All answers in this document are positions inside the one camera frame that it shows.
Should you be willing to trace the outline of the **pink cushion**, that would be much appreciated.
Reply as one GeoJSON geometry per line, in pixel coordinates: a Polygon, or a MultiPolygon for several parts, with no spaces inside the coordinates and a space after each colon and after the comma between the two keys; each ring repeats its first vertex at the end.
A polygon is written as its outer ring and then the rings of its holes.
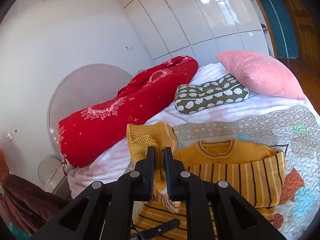
{"type": "Polygon", "coordinates": [[[249,50],[228,50],[215,54],[224,68],[243,86],[269,96],[304,99],[294,74],[277,59],[249,50]]]}

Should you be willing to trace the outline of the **wooden door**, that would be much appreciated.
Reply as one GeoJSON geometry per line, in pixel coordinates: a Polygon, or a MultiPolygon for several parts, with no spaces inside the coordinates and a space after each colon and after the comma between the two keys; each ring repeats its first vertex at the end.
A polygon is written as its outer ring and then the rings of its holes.
{"type": "Polygon", "coordinates": [[[258,0],[278,59],[300,59],[319,71],[319,29],[301,0],[258,0]]]}

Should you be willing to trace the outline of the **wall switch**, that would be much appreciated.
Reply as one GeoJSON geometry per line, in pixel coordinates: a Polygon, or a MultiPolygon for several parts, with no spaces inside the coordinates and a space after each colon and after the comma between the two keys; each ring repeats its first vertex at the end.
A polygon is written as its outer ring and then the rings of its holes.
{"type": "Polygon", "coordinates": [[[132,46],[132,45],[125,46],[125,49],[126,49],[127,51],[129,51],[129,50],[133,49],[133,46],[132,46]]]}

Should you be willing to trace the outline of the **green sheep pattern pillow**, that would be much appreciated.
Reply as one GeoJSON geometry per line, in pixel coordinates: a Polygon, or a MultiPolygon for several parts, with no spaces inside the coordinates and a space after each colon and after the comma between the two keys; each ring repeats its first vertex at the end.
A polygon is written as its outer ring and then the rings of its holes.
{"type": "Polygon", "coordinates": [[[231,74],[201,85],[180,85],[175,93],[174,106],[178,113],[191,115],[207,108],[245,101],[249,89],[231,74]]]}

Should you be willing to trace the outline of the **white glossy wardrobe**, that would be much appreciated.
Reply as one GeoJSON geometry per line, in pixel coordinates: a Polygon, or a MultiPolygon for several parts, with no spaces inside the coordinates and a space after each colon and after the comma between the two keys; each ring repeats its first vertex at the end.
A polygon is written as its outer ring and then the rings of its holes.
{"type": "Polygon", "coordinates": [[[201,66],[227,50],[273,55],[256,0],[118,0],[155,64],[180,55],[201,66]]]}

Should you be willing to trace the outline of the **yellow striped knit sweater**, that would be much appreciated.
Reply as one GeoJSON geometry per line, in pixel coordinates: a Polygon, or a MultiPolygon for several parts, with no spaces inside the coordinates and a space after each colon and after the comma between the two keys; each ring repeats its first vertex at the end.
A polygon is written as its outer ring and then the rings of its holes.
{"type": "Polygon", "coordinates": [[[171,219],[180,225],[165,233],[161,239],[186,239],[185,204],[173,202],[167,193],[164,150],[169,147],[173,158],[204,181],[224,180],[238,191],[256,210],[273,223],[276,205],[280,202],[285,177],[285,154],[265,145],[228,139],[220,142],[197,141],[178,148],[173,128],[158,122],[154,125],[132,125],[126,129],[131,160],[146,158],[149,147],[155,149],[155,173],[152,200],[145,203],[133,226],[147,230],[171,219]]]}

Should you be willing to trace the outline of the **patterned quilted bed cover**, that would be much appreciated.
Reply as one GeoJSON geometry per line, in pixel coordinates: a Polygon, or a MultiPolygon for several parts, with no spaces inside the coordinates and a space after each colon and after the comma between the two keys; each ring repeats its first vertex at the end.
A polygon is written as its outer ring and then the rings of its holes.
{"type": "Polygon", "coordinates": [[[303,239],[319,209],[319,126],[304,106],[234,122],[184,124],[174,128],[180,148],[198,140],[238,139],[285,153],[285,191],[276,225],[287,239],[303,239]]]}

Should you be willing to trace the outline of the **maroon jacket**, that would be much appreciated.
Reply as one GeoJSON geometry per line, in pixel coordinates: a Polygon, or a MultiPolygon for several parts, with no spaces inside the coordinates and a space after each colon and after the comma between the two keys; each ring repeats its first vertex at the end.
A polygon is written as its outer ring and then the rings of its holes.
{"type": "Polygon", "coordinates": [[[1,152],[1,205],[9,221],[29,235],[50,221],[68,201],[10,173],[1,152]]]}

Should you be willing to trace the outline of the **round beige headboard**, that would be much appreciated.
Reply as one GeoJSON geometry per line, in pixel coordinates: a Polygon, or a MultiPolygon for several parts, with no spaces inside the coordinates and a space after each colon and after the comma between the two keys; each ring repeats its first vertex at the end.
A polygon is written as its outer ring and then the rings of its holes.
{"type": "Polygon", "coordinates": [[[48,106],[47,126],[59,158],[58,123],[74,112],[114,98],[133,78],[127,71],[104,63],[89,64],[67,75],[57,86],[48,106]]]}

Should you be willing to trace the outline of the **red folded quilt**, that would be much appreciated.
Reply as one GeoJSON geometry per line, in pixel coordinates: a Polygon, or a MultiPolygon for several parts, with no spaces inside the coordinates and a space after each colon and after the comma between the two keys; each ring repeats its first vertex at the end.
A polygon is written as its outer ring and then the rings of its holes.
{"type": "Polygon", "coordinates": [[[188,84],[199,64],[177,56],[137,74],[112,99],[59,121],[61,155],[72,166],[85,167],[126,136],[128,124],[142,125],[170,105],[178,86],[188,84]]]}

